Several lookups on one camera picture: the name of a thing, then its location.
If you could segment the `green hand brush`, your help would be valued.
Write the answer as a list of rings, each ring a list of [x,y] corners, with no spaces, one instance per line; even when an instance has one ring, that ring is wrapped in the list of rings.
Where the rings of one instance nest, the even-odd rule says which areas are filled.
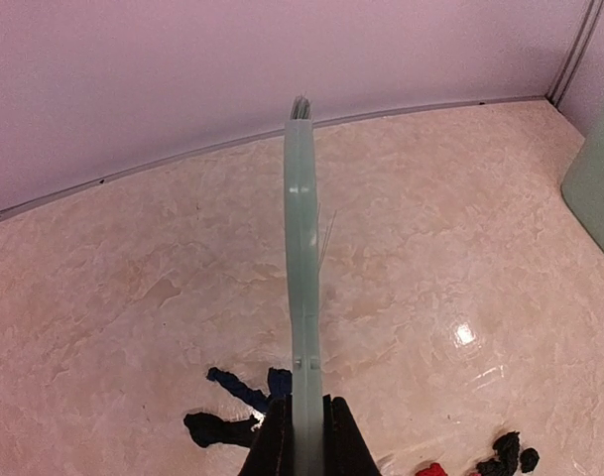
[[[284,210],[292,326],[294,473],[322,475],[323,402],[318,331],[318,204],[310,101],[298,96],[285,124]]]

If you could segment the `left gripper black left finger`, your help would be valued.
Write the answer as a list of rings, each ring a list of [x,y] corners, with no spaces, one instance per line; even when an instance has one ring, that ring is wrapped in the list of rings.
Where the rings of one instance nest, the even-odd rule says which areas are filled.
[[[293,476],[292,397],[273,401],[238,473],[239,476]]]

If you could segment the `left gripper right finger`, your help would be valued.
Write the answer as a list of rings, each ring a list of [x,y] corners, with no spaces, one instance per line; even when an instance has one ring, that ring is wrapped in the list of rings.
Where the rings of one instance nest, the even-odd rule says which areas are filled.
[[[327,476],[381,475],[342,397],[323,397],[323,461]]]

